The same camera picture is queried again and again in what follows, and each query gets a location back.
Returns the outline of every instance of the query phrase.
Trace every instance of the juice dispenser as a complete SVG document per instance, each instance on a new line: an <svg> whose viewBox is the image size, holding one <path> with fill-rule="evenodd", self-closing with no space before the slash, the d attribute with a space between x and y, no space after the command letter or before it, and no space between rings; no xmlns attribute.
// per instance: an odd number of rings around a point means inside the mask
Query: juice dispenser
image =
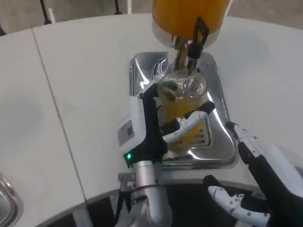
<svg viewBox="0 0 303 227"><path fill-rule="evenodd" d="M215 42L229 0L154 0L151 29L165 44L166 52L138 53L130 61L130 95L135 96L151 80L160 81L177 70L195 69L207 80L203 102L212 101L216 108L193 136L190 144L176 143L164 168L222 167L236 160L235 141L225 129L228 113L216 63L203 48ZM159 103L159 119L163 118Z"/></svg>

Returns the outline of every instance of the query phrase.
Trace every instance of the robotic arm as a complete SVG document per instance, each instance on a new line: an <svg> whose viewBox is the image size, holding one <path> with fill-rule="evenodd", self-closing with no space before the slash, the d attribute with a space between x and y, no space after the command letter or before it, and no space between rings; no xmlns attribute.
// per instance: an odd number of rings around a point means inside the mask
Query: robotic arm
<svg viewBox="0 0 303 227"><path fill-rule="evenodd" d="M213 176L204 178L208 192L217 204L235 218L256 227L303 226L303 161L280 146L268 147L239 125L228 122L238 142L243 162L266 197L268 211L243 208L243 194L230 196Z"/></svg>
<svg viewBox="0 0 303 227"><path fill-rule="evenodd" d="M118 124L118 141L123 157L131 173L121 173L121 190L132 182L131 209L127 218L121 218L116 227L170 227L171 209L165 188L160 185L155 163L162 161L168 151L168 143L205 121L214 110L212 102L206 102L195 111L186 113L164 124L158 122L156 84L151 83L138 96L125 102Z"/></svg>

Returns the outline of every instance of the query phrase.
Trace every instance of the white table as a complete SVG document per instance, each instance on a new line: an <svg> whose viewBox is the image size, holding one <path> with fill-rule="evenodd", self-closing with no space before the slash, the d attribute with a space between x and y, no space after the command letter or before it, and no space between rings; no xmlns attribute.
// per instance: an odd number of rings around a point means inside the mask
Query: white table
<svg viewBox="0 0 303 227"><path fill-rule="evenodd" d="M0 38L0 172L33 227L84 202L31 30Z"/></svg>
<svg viewBox="0 0 303 227"><path fill-rule="evenodd" d="M114 135L114 109L128 96L128 63L139 52L165 51L151 15L94 17L34 28L86 199L118 188L126 165ZM217 61L231 120L268 143L301 152L303 31L226 18L206 51ZM165 173L256 185L242 162L223 170Z"/></svg>

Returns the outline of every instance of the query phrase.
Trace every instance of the gray floor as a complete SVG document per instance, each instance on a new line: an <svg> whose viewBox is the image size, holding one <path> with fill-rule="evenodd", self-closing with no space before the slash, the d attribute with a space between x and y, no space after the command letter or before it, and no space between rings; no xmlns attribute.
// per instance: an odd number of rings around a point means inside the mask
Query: gray floor
<svg viewBox="0 0 303 227"><path fill-rule="evenodd" d="M126 13L126 0L119 0ZM113 15L114 0L45 0L56 21ZM152 0L133 0L133 13L150 13ZM303 0L233 0L229 15L303 29ZM7 33L41 26L40 0L0 0L0 24Z"/></svg>

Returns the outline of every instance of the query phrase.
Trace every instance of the stainless steel drip tray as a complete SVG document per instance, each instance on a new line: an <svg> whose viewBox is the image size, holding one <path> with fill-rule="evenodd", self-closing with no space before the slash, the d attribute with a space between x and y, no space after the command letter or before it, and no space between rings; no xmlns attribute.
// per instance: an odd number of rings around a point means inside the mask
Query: stainless steel drip tray
<svg viewBox="0 0 303 227"><path fill-rule="evenodd" d="M23 212L22 200L0 174L0 227L12 227Z"/></svg>
<svg viewBox="0 0 303 227"><path fill-rule="evenodd" d="M157 64L165 61L165 52L137 54L129 66L130 95L140 92L149 81L158 79ZM195 143L184 157L164 160L162 166L170 169L219 168L237 160L235 140L225 129L228 114L224 103L217 67L209 53L203 53L200 68L208 83L206 100L215 103L216 109L206 121L208 144Z"/></svg>

